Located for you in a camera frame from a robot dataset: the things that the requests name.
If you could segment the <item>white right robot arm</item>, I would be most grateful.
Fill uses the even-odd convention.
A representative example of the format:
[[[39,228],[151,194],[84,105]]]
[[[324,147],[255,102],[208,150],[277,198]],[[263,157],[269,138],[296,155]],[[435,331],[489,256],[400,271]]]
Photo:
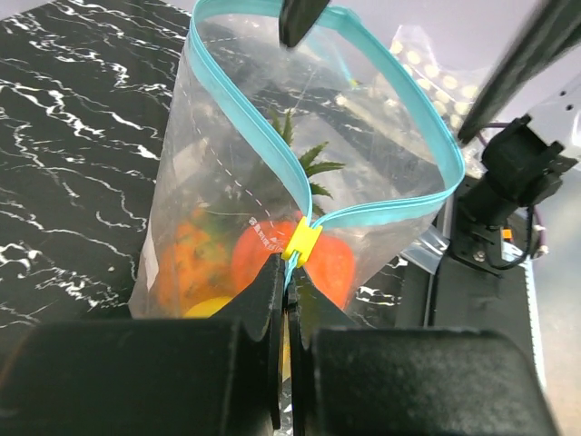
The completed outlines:
[[[503,126],[438,219],[450,240],[437,270],[410,266],[391,329],[356,325],[297,273],[290,284],[297,435],[555,435],[534,332],[534,251],[503,259],[501,227],[556,193],[580,157],[573,80]]]

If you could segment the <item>yellow toy mango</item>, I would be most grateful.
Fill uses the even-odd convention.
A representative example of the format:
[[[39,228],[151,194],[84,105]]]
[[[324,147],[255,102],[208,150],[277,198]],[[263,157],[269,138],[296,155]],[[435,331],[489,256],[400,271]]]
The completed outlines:
[[[188,309],[183,315],[184,318],[209,318],[215,313],[224,308],[229,302],[231,302],[232,297],[230,296],[220,296],[214,297],[203,302],[199,302],[193,305],[192,308]]]

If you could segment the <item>teal zipper clear bag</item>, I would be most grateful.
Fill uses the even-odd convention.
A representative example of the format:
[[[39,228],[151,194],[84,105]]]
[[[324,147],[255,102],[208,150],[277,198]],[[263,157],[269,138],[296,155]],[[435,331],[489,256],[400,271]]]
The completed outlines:
[[[180,317],[152,294],[161,255],[193,208],[213,209],[222,194],[242,198],[251,217],[303,214],[283,252],[269,256],[289,271],[306,272],[322,233],[345,242],[355,259],[347,307],[429,228],[463,179],[463,158],[439,113],[351,10],[325,8],[287,49],[281,6],[199,1],[192,10],[128,303],[134,318]],[[324,141],[320,157],[345,166],[310,180],[332,200],[313,197],[299,162]]]

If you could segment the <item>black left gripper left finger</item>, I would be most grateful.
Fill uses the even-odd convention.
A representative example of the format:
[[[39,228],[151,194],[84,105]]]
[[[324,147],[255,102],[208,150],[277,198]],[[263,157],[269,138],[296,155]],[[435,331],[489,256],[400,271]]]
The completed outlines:
[[[270,435],[281,426],[284,263],[206,319],[59,322],[1,373],[4,435]]]

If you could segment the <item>toy pineapple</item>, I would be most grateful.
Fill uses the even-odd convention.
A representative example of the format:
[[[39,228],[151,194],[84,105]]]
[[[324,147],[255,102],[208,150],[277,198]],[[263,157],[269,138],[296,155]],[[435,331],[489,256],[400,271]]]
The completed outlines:
[[[329,141],[300,153],[308,179],[319,173],[341,171],[345,163],[320,157]],[[331,192],[310,180],[313,197],[333,199]],[[251,217],[250,205],[234,194],[222,194],[214,206],[203,203],[177,225],[173,242],[164,249],[152,294],[161,309],[183,317],[205,300],[235,297],[257,277],[271,254],[282,253],[303,214],[292,218]],[[350,297],[355,259],[338,237],[322,233],[303,265],[313,284],[343,309]]]

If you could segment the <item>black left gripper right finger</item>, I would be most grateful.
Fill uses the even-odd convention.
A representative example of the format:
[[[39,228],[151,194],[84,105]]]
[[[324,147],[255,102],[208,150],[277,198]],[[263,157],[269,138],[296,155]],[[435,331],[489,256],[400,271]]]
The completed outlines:
[[[356,325],[302,271],[288,287],[297,435],[555,435],[532,365],[507,337]]]

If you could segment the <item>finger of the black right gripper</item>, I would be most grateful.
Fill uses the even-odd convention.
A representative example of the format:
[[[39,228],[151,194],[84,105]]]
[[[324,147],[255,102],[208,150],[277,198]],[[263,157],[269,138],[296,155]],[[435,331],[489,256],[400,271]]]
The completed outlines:
[[[471,141],[530,79],[578,45],[580,2],[540,1],[472,105],[459,141]]]
[[[283,0],[279,14],[279,40],[295,47],[316,24],[330,0]]]

